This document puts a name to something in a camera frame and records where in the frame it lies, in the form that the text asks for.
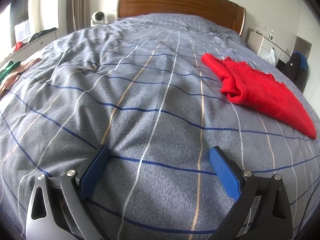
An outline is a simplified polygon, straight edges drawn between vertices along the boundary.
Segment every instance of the security camera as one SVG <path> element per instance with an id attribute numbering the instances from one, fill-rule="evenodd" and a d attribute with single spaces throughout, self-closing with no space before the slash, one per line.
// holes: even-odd
<path id="1" fill-rule="evenodd" d="M 91 26 L 105 23 L 105 15 L 103 12 L 95 12 L 91 17 Z"/>

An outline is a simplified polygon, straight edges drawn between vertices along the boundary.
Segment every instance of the blue gripper pad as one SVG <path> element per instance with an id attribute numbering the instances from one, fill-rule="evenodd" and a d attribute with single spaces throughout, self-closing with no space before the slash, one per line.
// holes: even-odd
<path id="1" fill-rule="evenodd" d="M 241 194 L 240 181 L 228 165 L 228 158 L 217 146 L 210 149 L 209 156 L 210 163 L 228 196 L 237 201 Z"/>
<path id="2" fill-rule="evenodd" d="M 82 175 L 79 182 L 80 192 L 79 197 L 85 200 L 87 197 L 91 196 L 94 188 L 96 187 L 98 181 L 103 175 L 103 171 L 107 166 L 109 161 L 110 151 L 107 146 L 102 146 L 92 160 L 91 164 L 86 169 L 85 173 Z"/>

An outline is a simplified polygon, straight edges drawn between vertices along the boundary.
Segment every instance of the metal screw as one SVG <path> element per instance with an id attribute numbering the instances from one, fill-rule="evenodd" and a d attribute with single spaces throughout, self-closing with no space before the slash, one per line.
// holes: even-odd
<path id="1" fill-rule="evenodd" d="M 38 179 L 41 180 L 41 179 L 44 179 L 45 175 L 43 173 L 39 174 L 38 176 Z"/>
<path id="2" fill-rule="evenodd" d="M 243 175 L 246 176 L 246 177 L 251 177 L 252 173 L 251 173 L 251 171 L 244 171 Z"/>
<path id="3" fill-rule="evenodd" d="M 67 172 L 67 175 L 70 176 L 70 177 L 75 175 L 75 174 L 76 174 L 75 170 L 70 170 L 70 171 Z"/>
<path id="4" fill-rule="evenodd" d="M 281 180 L 281 176 L 279 174 L 275 174 L 275 179 L 276 180 Z"/>

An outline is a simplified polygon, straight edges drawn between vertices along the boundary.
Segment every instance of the nightstand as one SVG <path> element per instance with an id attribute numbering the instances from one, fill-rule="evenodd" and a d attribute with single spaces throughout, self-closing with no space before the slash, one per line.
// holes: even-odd
<path id="1" fill-rule="evenodd" d="M 279 59 L 284 63 L 287 63 L 290 59 L 290 56 L 283 49 L 281 49 L 272 41 L 268 40 L 266 37 L 254 31 L 250 31 L 248 33 L 246 45 L 255 54 L 262 58 L 267 57 L 270 54 L 271 49 L 274 48 L 276 55 L 275 65 L 277 64 Z"/>

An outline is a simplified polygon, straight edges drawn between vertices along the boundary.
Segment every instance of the gray bed cover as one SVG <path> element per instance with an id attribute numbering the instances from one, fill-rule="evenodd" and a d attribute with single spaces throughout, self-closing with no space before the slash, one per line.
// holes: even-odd
<path id="1" fill-rule="evenodd" d="M 80 30 L 44 48 L 1 99 L 0 205 L 19 234 L 38 174 L 63 175 L 106 144 L 112 156 L 87 205 L 111 239 L 208 239 L 233 204 L 209 163 L 215 145 L 241 169 L 283 177 L 296 235 L 319 180 L 319 141 L 230 104 L 200 60 L 206 52 L 272 73 L 319 135 L 293 83 L 231 30 L 175 14 Z"/>

